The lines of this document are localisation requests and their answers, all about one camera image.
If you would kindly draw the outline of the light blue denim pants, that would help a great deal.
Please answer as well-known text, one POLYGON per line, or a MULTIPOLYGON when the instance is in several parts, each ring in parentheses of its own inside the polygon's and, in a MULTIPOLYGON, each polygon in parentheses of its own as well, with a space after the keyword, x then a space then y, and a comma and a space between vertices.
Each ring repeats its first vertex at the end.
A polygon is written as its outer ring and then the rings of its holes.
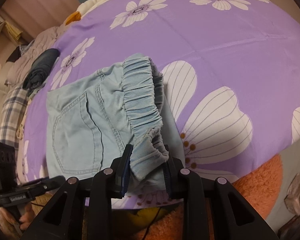
POLYGON ((130 156, 131 194, 165 189, 162 164, 184 158, 183 144, 153 61, 134 54, 48 92, 46 163, 51 177, 93 177, 130 156))

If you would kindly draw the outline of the black tracker box left gripper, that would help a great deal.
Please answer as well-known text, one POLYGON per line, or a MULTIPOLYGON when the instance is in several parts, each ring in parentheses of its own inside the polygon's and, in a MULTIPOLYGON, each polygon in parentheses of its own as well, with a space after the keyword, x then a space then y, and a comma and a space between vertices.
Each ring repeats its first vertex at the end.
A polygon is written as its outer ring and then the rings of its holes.
POLYGON ((15 149, 0 142, 0 194, 12 192, 16 187, 15 149))

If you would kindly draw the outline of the orange fuzzy blanket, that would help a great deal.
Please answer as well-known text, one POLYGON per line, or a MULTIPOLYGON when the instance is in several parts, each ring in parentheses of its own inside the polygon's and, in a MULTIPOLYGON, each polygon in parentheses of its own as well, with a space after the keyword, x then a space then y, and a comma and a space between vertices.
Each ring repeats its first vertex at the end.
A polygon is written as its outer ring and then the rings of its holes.
MULTIPOLYGON (((279 196, 283 181, 283 164, 279 154, 259 168, 233 183, 238 192, 266 219, 279 196)), ((130 239, 181 239, 183 204, 171 211, 167 207, 142 209, 131 215, 133 225, 144 223, 143 229, 130 239)))

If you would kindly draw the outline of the plaid grey pillow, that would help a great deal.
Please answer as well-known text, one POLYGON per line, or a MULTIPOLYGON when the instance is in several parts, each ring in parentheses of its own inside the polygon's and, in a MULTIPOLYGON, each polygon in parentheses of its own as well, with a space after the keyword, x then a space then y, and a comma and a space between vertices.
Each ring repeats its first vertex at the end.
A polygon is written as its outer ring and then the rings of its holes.
POLYGON ((0 142, 14 147, 15 150, 19 148, 17 130, 24 117, 26 107, 27 91, 23 89, 23 85, 20 83, 7 93, 0 122, 0 142))

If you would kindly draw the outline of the dark folded jeans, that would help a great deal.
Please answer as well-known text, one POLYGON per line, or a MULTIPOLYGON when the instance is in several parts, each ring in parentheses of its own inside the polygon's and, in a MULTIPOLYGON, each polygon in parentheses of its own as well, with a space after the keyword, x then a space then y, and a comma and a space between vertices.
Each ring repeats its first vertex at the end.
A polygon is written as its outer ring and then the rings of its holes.
POLYGON ((60 51, 55 48, 47 49, 41 53, 33 62, 31 69, 27 74, 23 82, 23 89, 29 92, 40 87, 50 75, 55 61, 60 54, 60 51))

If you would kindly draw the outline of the beige quilted blanket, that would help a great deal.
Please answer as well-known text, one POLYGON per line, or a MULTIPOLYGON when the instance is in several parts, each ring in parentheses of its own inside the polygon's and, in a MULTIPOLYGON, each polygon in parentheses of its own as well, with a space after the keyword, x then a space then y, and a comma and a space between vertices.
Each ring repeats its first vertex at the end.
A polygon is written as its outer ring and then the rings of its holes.
POLYGON ((35 59, 49 49, 68 28, 66 25, 61 25, 41 32, 19 59, 0 64, 0 93, 6 94, 13 86, 22 83, 35 59))

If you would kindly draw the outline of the purple floral bed cover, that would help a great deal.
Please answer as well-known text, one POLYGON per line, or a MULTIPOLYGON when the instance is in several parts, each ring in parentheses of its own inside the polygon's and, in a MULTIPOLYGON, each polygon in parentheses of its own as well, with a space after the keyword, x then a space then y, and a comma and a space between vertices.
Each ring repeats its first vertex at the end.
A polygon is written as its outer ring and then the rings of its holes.
MULTIPOLYGON (((141 54, 164 77, 183 165, 233 183, 300 139, 300 25, 268 0, 109 0, 70 24, 26 115, 23 179, 50 177, 48 92, 141 54)), ((166 190, 115 209, 172 204, 166 190)))

